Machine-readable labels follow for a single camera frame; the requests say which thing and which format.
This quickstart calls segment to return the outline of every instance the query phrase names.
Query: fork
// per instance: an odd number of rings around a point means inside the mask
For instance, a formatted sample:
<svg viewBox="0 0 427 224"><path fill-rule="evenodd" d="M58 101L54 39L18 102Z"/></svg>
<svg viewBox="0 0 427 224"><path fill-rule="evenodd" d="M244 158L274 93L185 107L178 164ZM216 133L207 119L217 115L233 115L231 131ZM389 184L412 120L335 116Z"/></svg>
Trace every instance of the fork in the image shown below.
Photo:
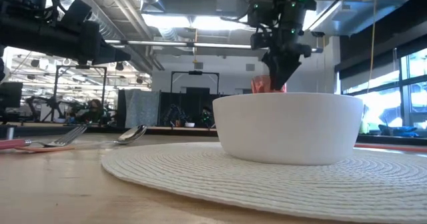
<svg viewBox="0 0 427 224"><path fill-rule="evenodd" d="M52 141L50 143L44 143L41 141L33 141L30 139L12 139L6 141L0 141L0 150L10 149L16 147L26 147L30 144L37 143L44 147L64 147L72 143L76 138L83 134L87 129L87 126L76 127L64 136L60 137L58 140Z"/></svg>

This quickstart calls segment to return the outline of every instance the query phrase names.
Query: wooden table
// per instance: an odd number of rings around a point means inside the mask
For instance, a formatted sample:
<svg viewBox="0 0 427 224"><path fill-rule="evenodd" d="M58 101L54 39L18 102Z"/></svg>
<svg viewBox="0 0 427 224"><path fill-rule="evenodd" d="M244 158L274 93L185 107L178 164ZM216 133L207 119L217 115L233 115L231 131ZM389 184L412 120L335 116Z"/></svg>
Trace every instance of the wooden table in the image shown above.
<svg viewBox="0 0 427 224"><path fill-rule="evenodd" d="M121 181L102 169L100 159L112 149L127 146L96 144L116 137L86 134L75 142L76 150L56 153L0 151L0 222L340 223L221 205ZM190 141L218 139L146 135L132 145Z"/></svg>

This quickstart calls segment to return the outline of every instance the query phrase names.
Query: person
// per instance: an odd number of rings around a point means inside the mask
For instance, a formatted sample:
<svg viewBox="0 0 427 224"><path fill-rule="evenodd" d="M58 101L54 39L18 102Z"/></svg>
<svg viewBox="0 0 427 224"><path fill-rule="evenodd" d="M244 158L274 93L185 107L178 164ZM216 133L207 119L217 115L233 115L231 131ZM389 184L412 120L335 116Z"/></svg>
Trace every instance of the person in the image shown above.
<svg viewBox="0 0 427 224"><path fill-rule="evenodd" d="M103 115L102 104L98 99L89 102L89 111L77 117L77 120L85 123L97 123Z"/></svg>

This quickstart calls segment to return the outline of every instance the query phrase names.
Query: desk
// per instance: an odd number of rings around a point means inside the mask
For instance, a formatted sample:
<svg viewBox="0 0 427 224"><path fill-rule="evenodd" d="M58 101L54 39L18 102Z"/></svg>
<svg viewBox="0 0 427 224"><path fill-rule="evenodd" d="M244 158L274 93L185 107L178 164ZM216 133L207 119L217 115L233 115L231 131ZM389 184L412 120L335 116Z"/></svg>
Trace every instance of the desk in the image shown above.
<svg viewBox="0 0 427 224"><path fill-rule="evenodd" d="M218 138L146 135L128 146L96 144L117 136L85 134L73 144L76 150L57 153L0 151L1 223L340 223L211 203L121 181L101 167L100 159L108 151Z"/></svg>

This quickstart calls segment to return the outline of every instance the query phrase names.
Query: woven placemat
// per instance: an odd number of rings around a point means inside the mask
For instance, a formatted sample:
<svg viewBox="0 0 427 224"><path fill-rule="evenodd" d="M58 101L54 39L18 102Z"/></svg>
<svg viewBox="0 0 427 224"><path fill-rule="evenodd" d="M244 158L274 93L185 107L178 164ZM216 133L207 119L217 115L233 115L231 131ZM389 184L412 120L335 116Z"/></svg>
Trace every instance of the woven placemat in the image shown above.
<svg viewBox="0 0 427 224"><path fill-rule="evenodd" d="M317 219L427 223L427 158L354 150L334 165L255 163L219 143L129 147L109 152L112 175L180 195Z"/></svg>

